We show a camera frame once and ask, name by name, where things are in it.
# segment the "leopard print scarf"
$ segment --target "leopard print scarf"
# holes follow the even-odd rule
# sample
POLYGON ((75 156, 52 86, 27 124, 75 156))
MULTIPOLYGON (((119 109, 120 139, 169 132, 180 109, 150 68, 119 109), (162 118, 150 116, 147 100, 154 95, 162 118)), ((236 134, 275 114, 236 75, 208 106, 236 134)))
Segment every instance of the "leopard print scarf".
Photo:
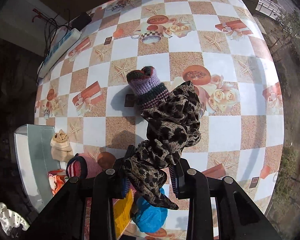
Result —
POLYGON ((200 141, 200 109, 194 86, 187 81, 175 88, 165 102, 141 114, 148 121, 148 140, 138 145, 122 167, 135 189, 155 207, 179 208, 159 191, 167 180, 161 169, 178 163, 183 148, 200 141))

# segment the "yellow booklet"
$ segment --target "yellow booklet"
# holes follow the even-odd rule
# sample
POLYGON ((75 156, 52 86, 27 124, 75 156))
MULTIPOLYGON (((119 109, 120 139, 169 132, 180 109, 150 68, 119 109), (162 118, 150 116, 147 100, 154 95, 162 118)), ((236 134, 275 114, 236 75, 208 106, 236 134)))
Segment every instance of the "yellow booklet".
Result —
POLYGON ((115 235, 119 239, 127 226, 129 225, 132 217, 130 215, 130 210, 133 204, 133 194, 130 189, 124 199, 119 199, 114 203, 113 206, 113 216, 114 216, 114 226, 115 235))

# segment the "table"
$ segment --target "table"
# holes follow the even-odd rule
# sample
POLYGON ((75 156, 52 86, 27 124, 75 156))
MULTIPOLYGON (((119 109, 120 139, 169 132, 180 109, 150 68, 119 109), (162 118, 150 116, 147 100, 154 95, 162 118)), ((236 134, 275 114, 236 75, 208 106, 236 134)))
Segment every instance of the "table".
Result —
MULTIPOLYGON (((147 127, 126 74, 152 65, 170 90, 192 79, 206 111, 201 141, 182 157, 199 171, 221 166, 265 212, 281 159, 282 95, 242 0, 112 0, 90 13, 79 41, 41 81, 34 123, 66 131, 74 153, 122 157, 128 145, 146 139, 147 127), (208 83, 202 72, 210 74, 208 83)), ((169 210, 167 234, 159 239, 185 239, 189 202, 175 199, 170 179, 164 190, 180 209, 169 210)), ((146 236, 133 224, 127 230, 146 236)))

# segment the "purple knitted sock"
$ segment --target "purple knitted sock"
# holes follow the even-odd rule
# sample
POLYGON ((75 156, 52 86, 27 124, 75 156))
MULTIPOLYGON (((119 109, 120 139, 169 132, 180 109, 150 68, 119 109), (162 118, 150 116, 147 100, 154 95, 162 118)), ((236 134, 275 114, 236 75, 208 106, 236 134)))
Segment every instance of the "purple knitted sock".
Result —
POLYGON ((158 106, 165 101, 169 91, 160 82, 154 67, 147 66, 127 74, 127 81, 137 97, 140 110, 158 106))

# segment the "metal railing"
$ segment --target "metal railing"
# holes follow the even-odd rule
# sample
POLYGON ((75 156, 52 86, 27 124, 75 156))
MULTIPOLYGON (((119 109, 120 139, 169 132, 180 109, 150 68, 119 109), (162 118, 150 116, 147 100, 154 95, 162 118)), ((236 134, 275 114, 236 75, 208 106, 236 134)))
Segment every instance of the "metal railing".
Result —
POLYGON ((276 18, 277 15, 281 14, 282 8, 270 0, 259 0, 258 5, 256 10, 270 16, 271 18, 276 18))

